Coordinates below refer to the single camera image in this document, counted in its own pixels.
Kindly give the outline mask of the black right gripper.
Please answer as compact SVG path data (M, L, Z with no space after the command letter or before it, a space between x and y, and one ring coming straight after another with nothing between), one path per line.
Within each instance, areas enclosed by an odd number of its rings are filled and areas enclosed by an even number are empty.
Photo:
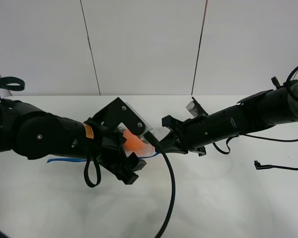
M197 153L198 156L207 154L205 145L212 143L209 129L207 129L206 116L180 121L167 115L161 119L162 127L170 132L160 141L165 153L188 154Z

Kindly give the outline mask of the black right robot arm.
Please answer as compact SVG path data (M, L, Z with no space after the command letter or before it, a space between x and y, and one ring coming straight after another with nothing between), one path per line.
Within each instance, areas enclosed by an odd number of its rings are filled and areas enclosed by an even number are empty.
M298 101L288 94L285 86L251 95L210 115L196 100L187 105L187 110L193 118L162 119L162 126L170 129L160 141L165 153L195 152L203 156L205 146L217 141L298 122Z

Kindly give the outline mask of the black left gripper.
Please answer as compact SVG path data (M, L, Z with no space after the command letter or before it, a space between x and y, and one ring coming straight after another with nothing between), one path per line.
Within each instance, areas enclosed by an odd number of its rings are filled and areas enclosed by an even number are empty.
M92 118L83 125L87 137L87 141L83 143L86 158L84 179L90 179L88 169L90 163L93 163L97 180L101 180L100 167L104 167L124 184L133 184L139 178L134 172L141 170L147 164L146 161L139 158L135 152L127 158L123 149L125 139L118 130L108 130Z

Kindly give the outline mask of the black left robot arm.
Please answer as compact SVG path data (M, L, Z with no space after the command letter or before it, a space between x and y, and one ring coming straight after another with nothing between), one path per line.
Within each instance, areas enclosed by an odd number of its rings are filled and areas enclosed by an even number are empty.
M118 129L123 124L133 135L145 133L145 124L120 98L85 122L47 113L19 100L0 102L0 152L14 151L29 160L48 155L93 163L97 179L105 168L125 184L133 184L145 165L135 153L127 155Z

